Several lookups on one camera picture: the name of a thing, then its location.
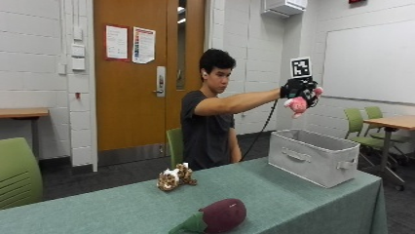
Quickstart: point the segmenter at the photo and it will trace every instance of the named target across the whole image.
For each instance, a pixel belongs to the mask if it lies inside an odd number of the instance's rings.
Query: whiteboard
[[[327,34],[323,95],[415,103],[415,20]]]

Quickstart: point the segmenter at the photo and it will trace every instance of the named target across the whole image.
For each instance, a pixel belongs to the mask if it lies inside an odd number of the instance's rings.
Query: black t-shirt
[[[194,171],[231,162],[230,128],[234,128],[234,116],[195,115],[194,108],[206,98],[200,91],[191,91],[180,100],[182,160]]]

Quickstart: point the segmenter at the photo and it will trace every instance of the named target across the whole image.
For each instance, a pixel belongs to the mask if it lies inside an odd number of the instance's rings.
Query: eggplant plush
[[[182,231],[198,233],[222,233],[232,230],[246,218],[246,208],[240,200],[228,198],[198,210],[168,234]]]

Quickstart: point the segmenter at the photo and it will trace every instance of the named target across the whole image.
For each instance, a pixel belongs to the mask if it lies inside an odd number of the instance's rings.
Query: man
[[[194,171],[240,160],[234,114],[284,98],[291,94],[287,84],[296,82],[291,79],[279,89],[218,98],[228,85],[234,66],[228,53],[207,50],[199,59],[202,86],[180,100],[182,159]]]

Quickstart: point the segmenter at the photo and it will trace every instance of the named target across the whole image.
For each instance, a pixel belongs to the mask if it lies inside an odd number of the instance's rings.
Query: air conditioner
[[[277,15],[283,18],[301,13],[307,7],[307,0],[260,0],[260,14]]]

